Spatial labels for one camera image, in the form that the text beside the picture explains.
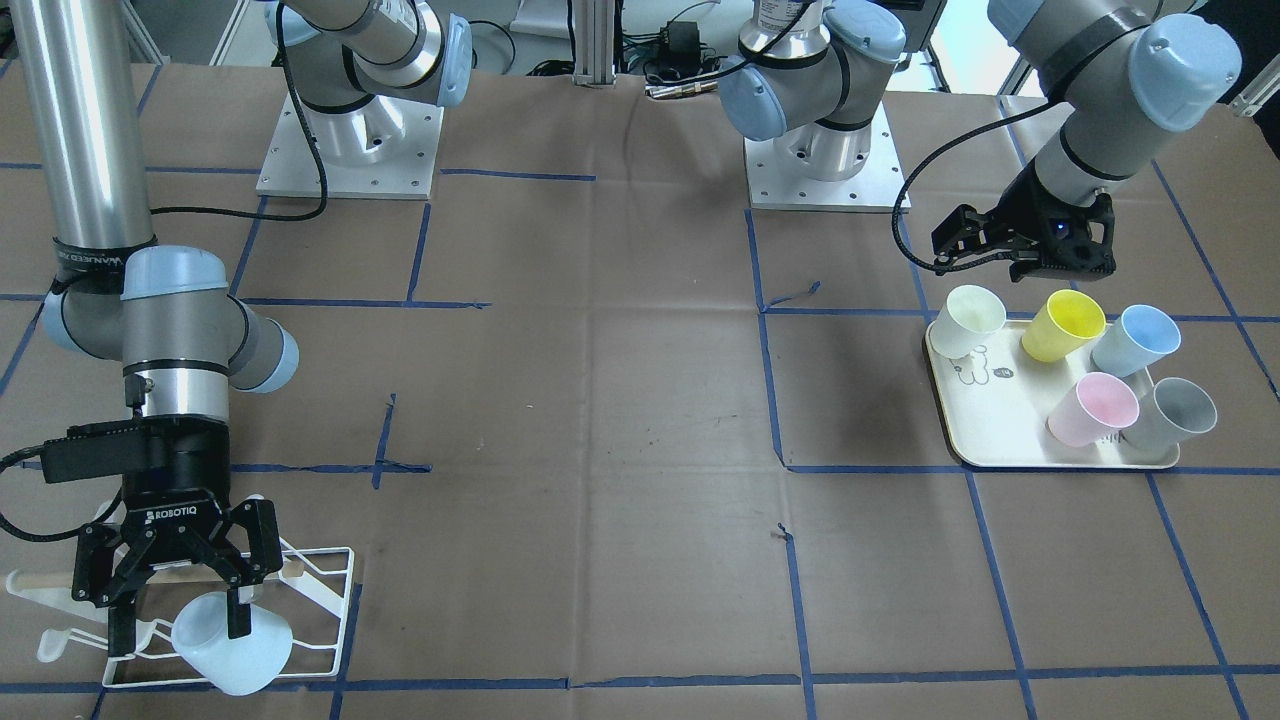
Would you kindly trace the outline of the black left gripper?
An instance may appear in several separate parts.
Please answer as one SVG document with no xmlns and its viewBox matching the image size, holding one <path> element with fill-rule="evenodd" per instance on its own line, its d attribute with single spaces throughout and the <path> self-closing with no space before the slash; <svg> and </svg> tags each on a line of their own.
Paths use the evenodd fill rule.
<svg viewBox="0 0 1280 720">
<path fill-rule="evenodd" d="M 1101 281 L 1116 270 L 1114 227 L 1106 192 L 1087 208 L 1038 190 L 1019 191 L 988 213 L 963 204 L 932 233 L 934 273 L 959 272 L 964 258 L 979 255 L 973 265 L 1009 260 L 1011 281 Z"/>
</svg>

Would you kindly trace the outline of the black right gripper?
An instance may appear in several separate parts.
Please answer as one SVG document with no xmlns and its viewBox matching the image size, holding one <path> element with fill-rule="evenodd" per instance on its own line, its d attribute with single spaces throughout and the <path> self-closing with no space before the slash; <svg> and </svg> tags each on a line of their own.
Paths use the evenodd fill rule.
<svg viewBox="0 0 1280 720">
<path fill-rule="evenodd" d="M 227 591 L 227 638 L 253 629 L 253 587 L 283 566 L 266 500 L 230 501 L 229 430 L 200 416 L 73 427 L 40 457 L 49 483 L 122 477 L 125 516 L 77 532 L 73 591 L 129 591 L 108 606 L 108 657 L 136 652 L 136 592 L 161 565 L 211 568 Z"/>
</svg>

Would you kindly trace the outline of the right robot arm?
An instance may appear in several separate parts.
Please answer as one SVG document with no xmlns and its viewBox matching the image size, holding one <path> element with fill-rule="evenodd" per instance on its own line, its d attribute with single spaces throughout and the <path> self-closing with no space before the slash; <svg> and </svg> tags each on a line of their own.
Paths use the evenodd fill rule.
<svg viewBox="0 0 1280 720">
<path fill-rule="evenodd" d="M 10 5 L 55 218 L 47 336 L 119 363 L 129 416 L 73 427 L 5 456 L 37 457 L 47 483 L 119 477 L 104 514 L 74 530 L 69 596 L 106 614 L 111 659 L 136 653 L 137 597 L 169 566 L 205 566 L 225 591 L 227 638 L 255 629 L 251 591 L 284 564 L 274 505 L 230 500 L 229 393 L 270 393 L 298 365 L 294 338 L 232 292 L 221 260 L 161 245 L 118 1 Z"/>
</svg>

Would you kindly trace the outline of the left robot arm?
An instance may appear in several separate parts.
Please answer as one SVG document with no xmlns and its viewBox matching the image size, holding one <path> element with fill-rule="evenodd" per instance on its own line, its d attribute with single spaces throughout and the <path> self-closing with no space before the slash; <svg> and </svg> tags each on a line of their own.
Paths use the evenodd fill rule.
<svg viewBox="0 0 1280 720">
<path fill-rule="evenodd" d="M 956 206 L 932 233 L 946 275 L 1006 261 L 1027 277 L 1100 281 L 1116 268 L 1112 191 L 1196 127 L 1236 82 L 1242 51 L 1221 26 L 1128 1 L 991 1 L 1016 60 L 1005 87 L 1039 83 L 1068 108 L 995 206 Z M 915 47 L 874 1 L 759 1 L 739 50 L 714 73 L 724 114 L 781 169 L 833 187 L 868 163 L 873 117 Z"/>
</svg>

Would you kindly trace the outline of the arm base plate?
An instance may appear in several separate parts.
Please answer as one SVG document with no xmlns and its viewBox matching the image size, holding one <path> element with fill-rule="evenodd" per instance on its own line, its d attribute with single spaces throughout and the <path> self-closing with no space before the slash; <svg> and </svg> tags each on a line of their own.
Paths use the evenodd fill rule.
<svg viewBox="0 0 1280 720">
<path fill-rule="evenodd" d="M 303 108 L 334 199 L 429 200 L 444 115 L 430 104 L 383 96 L 346 114 Z M 271 197 L 320 195 L 314 159 L 289 101 L 278 117 L 256 190 Z"/>
<path fill-rule="evenodd" d="M 890 213 L 904 183 L 884 106 L 852 132 L 817 123 L 744 141 L 750 205 L 785 211 Z"/>
</svg>

